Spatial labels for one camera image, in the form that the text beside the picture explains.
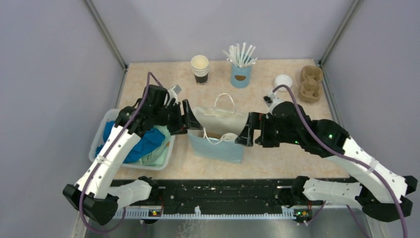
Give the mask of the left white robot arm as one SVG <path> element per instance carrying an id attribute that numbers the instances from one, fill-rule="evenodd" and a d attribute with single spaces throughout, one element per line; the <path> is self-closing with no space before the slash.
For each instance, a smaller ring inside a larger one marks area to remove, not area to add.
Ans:
<path id="1" fill-rule="evenodd" d="M 111 184 L 129 152 L 154 126 L 165 126 L 172 136 L 202 129 L 188 100 L 178 102 L 180 91 L 178 85 L 168 89 L 150 85 L 135 105 L 119 111 L 108 140 L 92 165 L 75 184 L 67 184 L 63 189 L 64 197 L 82 217 L 105 225 L 118 210 L 133 203 L 144 201 L 153 205 L 158 201 L 158 184 L 148 177 L 121 186 Z"/>

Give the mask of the light blue paper bag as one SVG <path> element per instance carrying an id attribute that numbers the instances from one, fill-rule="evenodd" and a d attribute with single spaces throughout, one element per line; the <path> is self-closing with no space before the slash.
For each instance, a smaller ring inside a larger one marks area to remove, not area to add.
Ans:
<path id="1" fill-rule="evenodd" d="M 218 100 L 227 96 L 232 104 L 229 109 L 217 106 Z M 200 157 L 225 161 L 229 163 L 241 163 L 245 147 L 235 143 L 247 121 L 247 114 L 236 111 L 232 97 L 227 93 L 219 94 L 212 107 L 197 106 L 193 113 L 202 130 L 189 130 L 188 138 L 193 152 Z M 220 140 L 209 139 L 207 132 L 223 134 Z"/>

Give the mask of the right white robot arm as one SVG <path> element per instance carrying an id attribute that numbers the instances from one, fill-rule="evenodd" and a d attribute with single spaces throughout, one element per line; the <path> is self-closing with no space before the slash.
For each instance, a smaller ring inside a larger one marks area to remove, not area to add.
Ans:
<path id="1" fill-rule="evenodd" d="M 399 176 L 364 151 L 349 133 L 329 119 L 312 120 L 301 106 L 282 102 L 263 114 L 250 112 L 236 144 L 264 148 L 282 143 L 300 146 L 310 154 L 343 168 L 354 182 L 333 182 L 298 176 L 294 179 L 287 205 L 328 201 L 361 209 L 382 222 L 392 222 L 411 214 L 413 203 L 407 195 L 417 188 L 413 176 Z"/>

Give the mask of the stack of paper cups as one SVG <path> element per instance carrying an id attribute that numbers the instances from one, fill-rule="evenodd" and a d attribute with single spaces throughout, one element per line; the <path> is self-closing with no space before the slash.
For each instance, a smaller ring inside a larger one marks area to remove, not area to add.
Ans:
<path id="1" fill-rule="evenodd" d="M 194 56 L 191 59 L 192 72 L 196 83 L 199 85 L 206 85 L 209 74 L 209 60 L 203 55 Z"/>

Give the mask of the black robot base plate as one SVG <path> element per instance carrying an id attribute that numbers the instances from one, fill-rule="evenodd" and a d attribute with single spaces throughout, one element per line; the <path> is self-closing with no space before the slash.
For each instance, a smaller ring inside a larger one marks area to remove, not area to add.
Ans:
<path id="1" fill-rule="evenodd" d="M 280 214 L 283 207 L 306 207 L 308 201 L 291 193 L 293 179 L 158 179 L 148 199 L 134 206 L 158 206 L 165 215 Z"/>

